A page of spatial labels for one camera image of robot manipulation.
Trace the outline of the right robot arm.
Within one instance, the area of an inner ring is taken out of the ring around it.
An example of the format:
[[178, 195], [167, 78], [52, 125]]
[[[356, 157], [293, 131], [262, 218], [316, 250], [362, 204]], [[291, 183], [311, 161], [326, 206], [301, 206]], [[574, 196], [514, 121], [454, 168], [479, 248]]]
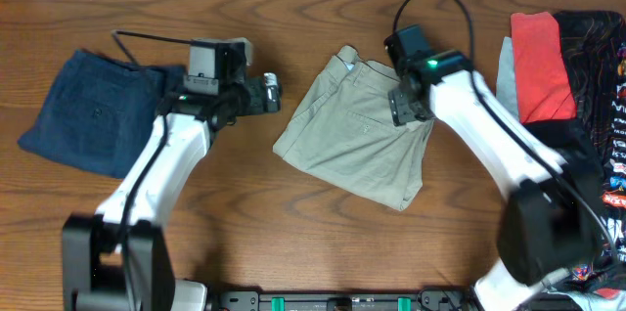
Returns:
[[469, 58], [455, 50], [390, 55], [400, 84], [388, 94], [395, 124], [436, 118], [471, 149], [505, 202], [499, 258], [450, 310], [515, 310], [595, 259], [605, 228], [592, 192], [596, 175], [577, 150], [562, 155], [498, 102]]

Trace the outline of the red garment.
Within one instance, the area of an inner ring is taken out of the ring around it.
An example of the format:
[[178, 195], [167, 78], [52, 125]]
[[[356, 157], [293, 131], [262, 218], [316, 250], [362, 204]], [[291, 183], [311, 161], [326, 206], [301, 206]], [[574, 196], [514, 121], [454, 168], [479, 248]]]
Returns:
[[566, 120], [576, 105], [563, 63], [559, 24], [549, 13], [511, 15], [520, 121]]

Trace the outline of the khaki cargo shorts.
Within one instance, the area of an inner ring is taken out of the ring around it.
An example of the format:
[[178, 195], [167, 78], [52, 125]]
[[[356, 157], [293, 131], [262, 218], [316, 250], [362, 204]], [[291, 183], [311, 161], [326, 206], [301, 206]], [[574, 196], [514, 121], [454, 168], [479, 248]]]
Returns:
[[343, 46], [315, 78], [274, 153], [356, 196], [406, 209], [423, 185], [433, 123], [394, 124], [387, 94], [398, 84], [392, 67]]

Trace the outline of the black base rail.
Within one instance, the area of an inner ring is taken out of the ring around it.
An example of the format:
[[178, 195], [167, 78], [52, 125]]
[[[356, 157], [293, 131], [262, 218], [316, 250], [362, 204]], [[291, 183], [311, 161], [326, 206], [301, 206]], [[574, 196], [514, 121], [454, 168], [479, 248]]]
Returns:
[[424, 289], [416, 293], [222, 293], [208, 306], [222, 311], [463, 311], [482, 307], [459, 289]]

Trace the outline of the black printed shirt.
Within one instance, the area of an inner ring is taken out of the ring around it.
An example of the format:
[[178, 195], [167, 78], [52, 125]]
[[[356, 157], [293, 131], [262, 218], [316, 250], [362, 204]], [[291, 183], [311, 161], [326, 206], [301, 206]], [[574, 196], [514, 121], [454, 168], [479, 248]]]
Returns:
[[562, 11], [551, 16], [559, 26], [563, 72], [567, 83], [562, 110], [546, 104], [526, 128], [564, 156], [573, 151], [592, 162], [603, 185], [600, 217], [614, 239], [619, 266], [609, 246], [595, 261], [571, 272], [564, 291], [606, 297], [625, 289], [625, 20], [610, 11]]

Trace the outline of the folded navy blue shorts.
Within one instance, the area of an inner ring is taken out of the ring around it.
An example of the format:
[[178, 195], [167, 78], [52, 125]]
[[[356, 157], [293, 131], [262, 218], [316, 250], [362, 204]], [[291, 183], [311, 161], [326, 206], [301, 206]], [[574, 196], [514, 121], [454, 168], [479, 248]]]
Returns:
[[181, 65], [133, 65], [77, 50], [57, 74], [21, 149], [75, 168], [124, 178], [146, 146], [164, 93]]

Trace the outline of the light blue garment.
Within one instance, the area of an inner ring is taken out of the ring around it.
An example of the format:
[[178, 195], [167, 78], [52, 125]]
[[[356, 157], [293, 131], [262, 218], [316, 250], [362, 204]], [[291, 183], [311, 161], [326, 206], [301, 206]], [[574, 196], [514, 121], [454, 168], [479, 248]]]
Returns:
[[519, 119], [514, 73], [514, 49], [510, 37], [503, 39], [499, 56], [496, 99], [515, 119]]

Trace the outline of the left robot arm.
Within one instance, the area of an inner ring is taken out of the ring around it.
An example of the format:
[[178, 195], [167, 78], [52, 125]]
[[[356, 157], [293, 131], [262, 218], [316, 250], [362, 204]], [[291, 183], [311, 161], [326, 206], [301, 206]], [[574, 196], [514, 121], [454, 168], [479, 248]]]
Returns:
[[149, 141], [128, 174], [91, 216], [62, 230], [66, 310], [209, 310], [209, 289], [175, 278], [164, 229], [190, 174], [216, 134], [241, 116], [281, 108], [267, 72], [250, 78], [244, 37], [187, 41], [189, 69], [157, 104]]

